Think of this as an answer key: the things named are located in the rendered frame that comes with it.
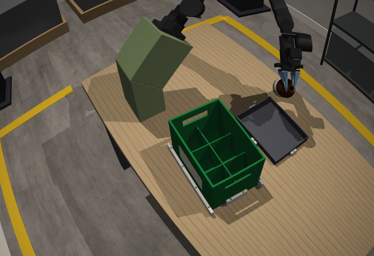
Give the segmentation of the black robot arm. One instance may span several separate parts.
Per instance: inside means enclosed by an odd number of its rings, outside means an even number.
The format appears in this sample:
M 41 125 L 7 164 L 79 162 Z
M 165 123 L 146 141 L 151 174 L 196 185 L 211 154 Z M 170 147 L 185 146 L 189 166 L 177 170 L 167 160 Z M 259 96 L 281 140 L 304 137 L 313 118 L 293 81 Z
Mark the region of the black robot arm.
M 182 0 L 174 10 L 159 21 L 153 19 L 152 23 L 160 30 L 180 40 L 185 40 L 181 33 L 188 17 L 201 18 L 205 11 L 204 0 Z M 299 66 L 302 60 L 302 51 L 312 52 L 312 38 L 309 34 L 292 32 L 294 22 L 284 0 L 269 0 L 280 33 L 280 63 L 290 63 Z M 296 34 L 296 35 L 294 35 Z M 295 43 L 294 43 L 295 38 Z

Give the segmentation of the green plastic crate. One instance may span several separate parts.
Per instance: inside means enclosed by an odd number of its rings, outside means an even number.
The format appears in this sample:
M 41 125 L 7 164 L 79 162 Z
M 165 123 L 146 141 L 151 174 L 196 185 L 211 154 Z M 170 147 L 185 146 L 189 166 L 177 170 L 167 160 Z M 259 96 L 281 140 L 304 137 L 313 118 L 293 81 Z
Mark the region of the green plastic crate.
M 212 210 L 258 185 L 266 158 L 219 98 L 168 123 L 174 151 Z

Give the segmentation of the brown bottle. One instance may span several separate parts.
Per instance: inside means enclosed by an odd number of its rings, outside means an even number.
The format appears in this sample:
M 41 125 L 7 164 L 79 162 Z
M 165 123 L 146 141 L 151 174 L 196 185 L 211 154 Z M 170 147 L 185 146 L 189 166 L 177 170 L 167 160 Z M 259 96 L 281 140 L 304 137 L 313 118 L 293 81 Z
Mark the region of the brown bottle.
M 295 92 L 293 92 L 294 90 L 295 90 L 295 87 L 291 84 L 290 79 L 288 79 L 288 92 L 285 91 L 284 84 L 283 84 L 281 78 L 277 79 L 273 83 L 273 91 L 279 97 L 290 98 L 291 96 L 294 95 L 294 93 L 295 93 Z

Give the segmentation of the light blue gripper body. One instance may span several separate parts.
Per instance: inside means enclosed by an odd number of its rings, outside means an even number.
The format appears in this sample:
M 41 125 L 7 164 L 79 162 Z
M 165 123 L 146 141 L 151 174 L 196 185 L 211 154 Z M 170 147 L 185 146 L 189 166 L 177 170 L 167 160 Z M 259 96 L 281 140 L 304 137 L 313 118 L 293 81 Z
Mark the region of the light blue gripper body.
M 280 67 L 281 69 L 278 69 L 278 71 L 288 71 L 288 72 L 300 72 L 300 70 L 297 69 L 303 69 L 303 65 L 291 65 L 290 63 L 275 63 L 274 67 Z

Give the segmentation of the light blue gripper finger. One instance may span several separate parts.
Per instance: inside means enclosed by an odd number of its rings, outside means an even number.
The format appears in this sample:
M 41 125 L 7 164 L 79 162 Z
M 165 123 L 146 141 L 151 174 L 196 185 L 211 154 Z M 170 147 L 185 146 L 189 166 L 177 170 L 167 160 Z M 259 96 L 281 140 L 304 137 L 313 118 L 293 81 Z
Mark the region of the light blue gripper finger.
M 291 73 L 291 84 L 296 87 L 297 80 L 299 78 L 300 72 L 290 72 Z
M 284 84 L 285 91 L 288 92 L 288 71 L 278 71 L 278 73 Z

